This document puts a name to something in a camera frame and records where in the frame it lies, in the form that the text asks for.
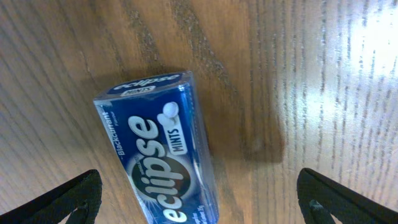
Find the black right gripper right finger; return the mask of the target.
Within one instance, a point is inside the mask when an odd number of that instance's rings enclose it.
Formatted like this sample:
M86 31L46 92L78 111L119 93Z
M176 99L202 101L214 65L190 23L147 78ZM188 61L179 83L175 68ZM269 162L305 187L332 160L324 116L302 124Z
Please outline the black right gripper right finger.
M305 223L397 223L397 212L309 168L298 175L297 196Z

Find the blue Eclipse mint tin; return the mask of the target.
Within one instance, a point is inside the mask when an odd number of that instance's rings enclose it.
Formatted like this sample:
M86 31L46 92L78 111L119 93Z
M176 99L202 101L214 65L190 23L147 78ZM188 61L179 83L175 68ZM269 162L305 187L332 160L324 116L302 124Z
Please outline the blue Eclipse mint tin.
M122 83L93 103L148 223L218 222L192 72Z

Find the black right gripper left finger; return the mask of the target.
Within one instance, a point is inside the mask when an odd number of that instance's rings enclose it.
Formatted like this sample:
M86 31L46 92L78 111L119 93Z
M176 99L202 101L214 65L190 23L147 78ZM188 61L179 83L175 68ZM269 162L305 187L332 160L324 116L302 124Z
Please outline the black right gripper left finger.
M93 224L102 196L102 181L96 169L88 170L53 190L1 215L1 223Z

